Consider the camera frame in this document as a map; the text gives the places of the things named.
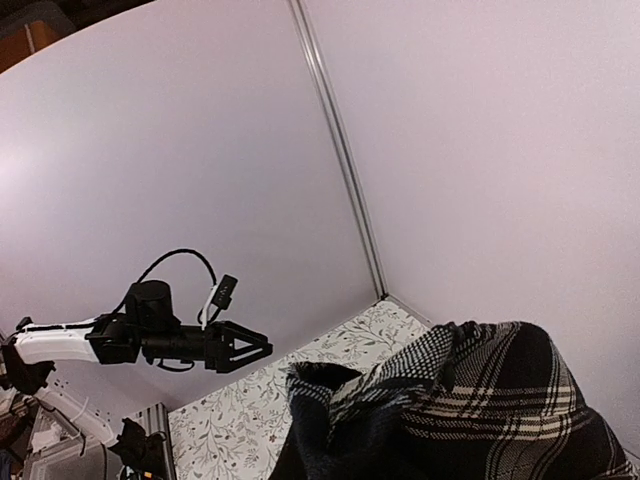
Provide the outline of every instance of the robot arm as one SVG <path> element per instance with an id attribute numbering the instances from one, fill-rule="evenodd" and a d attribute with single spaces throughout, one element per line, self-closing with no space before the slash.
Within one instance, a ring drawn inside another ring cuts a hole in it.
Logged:
<path id="1" fill-rule="evenodd" d="M 35 325 L 23 319 L 18 332 L 2 345 L 5 372 L 3 387 L 15 387 L 55 408 L 84 435 L 94 436 L 117 453 L 126 466 L 164 476 L 162 438 L 147 437 L 130 419 L 115 429 L 111 420 L 94 409 L 87 398 L 65 389 L 52 374 L 56 360 L 81 360 L 103 365 L 135 363 L 138 355 L 149 364 L 172 372 L 191 369 L 203 362 L 207 370 L 228 373 L 270 355 L 266 336 L 231 321 L 216 321 L 231 303 L 237 280 L 225 275 L 209 294 L 199 314 L 200 325 L 182 325 L 173 315 L 169 285 L 159 280 L 136 282 L 124 299 L 126 313 L 111 313 L 79 323 Z M 217 307 L 210 316 L 211 305 Z M 244 346 L 237 347 L 236 341 Z M 179 361 L 186 367 L 165 365 Z"/>

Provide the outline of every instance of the table surface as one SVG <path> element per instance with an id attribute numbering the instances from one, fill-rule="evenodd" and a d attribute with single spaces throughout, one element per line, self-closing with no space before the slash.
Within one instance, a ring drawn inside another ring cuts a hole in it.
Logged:
<path id="1" fill-rule="evenodd" d="M 289 430 L 285 375 L 294 361 L 340 363 L 364 370 L 428 330 L 385 301 L 286 357 L 171 412 L 179 480 L 266 479 Z"/>

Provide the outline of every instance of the plaid fabric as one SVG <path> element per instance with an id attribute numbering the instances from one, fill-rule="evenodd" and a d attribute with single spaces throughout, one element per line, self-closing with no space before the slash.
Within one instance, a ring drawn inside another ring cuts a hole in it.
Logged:
<path id="1" fill-rule="evenodd" d="M 287 386 L 272 480 L 638 479 L 528 323 L 438 326 L 365 374 L 293 364 Z"/>

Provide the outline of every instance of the black connector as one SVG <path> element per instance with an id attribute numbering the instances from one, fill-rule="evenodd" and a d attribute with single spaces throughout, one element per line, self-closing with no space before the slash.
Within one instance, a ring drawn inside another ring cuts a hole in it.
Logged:
<path id="1" fill-rule="evenodd" d="M 226 310 L 231 305 L 231 294 L 238 284 L 238 279 L 231 275 L 225 275 L 222 277 L 222 281 L 216 290 L 216 294 L 213 297 L 211 303 L 218 307 L 220 310 Z"/>

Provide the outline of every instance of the white cable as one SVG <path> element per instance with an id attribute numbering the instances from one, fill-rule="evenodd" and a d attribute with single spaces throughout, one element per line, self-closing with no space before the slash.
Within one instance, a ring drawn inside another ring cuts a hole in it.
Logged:
<path id="1" fill-rule="evenodd" d="M 202 307 L 202 311 L 200 312 L 200 327 L 202 330 L 207 327 L 207 322 L 209 321 L 209 308 L 211 308 L 211 302 L 213 302 L 213 297 L 216 296 L 219 286 L 220 284 L 211 287 L 207 301 L 204 303 L 204 307 Z"/>

